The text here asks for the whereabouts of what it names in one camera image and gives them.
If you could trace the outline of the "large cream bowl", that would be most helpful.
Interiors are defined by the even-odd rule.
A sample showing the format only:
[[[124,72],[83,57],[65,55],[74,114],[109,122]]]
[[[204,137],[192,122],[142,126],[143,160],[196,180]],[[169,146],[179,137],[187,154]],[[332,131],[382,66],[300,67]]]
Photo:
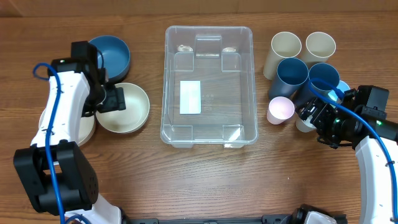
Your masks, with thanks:
[[[149,117],[150,101],[147,93],[132,83],[117,83],[116,88],[122,88],[126,109],[108,113],[96,113],[96,119],[108,131],[127,134],[137,131]]]

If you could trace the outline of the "cream tall cup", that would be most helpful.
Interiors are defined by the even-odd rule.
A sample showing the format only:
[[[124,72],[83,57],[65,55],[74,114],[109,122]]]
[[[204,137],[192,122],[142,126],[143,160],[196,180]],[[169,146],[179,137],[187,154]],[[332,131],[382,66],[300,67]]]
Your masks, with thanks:
[[[325,63],[336,50],[334,38],[324,32],[313,32],[305,40],[300,59],[308,68],[317,63]]]
[[[296,57],[302,49],[300,39],[293,33],[283,31],[273,36],[268,56],[264,64],[263,75],[273,80],[278,64],[285,58]]]

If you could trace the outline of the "dark blue bowl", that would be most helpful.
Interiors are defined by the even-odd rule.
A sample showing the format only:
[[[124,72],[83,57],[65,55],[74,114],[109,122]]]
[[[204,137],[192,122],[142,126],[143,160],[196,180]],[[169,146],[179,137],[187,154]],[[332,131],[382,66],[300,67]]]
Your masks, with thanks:
[[[108,81],[123,81],[130,69],[131,53],[127,44],[118,37],[102,35],[90,40],[98,50],[98,68],[104,67]]]

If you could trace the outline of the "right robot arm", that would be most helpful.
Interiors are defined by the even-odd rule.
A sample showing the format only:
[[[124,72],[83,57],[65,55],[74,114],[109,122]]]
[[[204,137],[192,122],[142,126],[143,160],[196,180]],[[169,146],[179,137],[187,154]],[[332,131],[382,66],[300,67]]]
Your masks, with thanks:
[[[352,147],[361,174],[360,223],[397,223],[397,123],[386,119],[389,90],[361,85],[339,103],[305,85],[294,96],[296,113],[317,131],[317,141]]]

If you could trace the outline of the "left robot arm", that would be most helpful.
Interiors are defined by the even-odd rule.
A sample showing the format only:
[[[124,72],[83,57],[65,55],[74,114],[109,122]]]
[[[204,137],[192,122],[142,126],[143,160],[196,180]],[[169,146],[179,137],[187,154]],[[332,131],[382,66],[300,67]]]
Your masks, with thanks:
[[[30,147],[14,154],[34,210],[61,223],[129,223],[121,208],[100,195],[96,173],[77,143],[82,117],[126,109],[123,89],[108,82],[98,54],[89,42],[74,42],[69,58],[46,64],[50,91],[42,125]]]

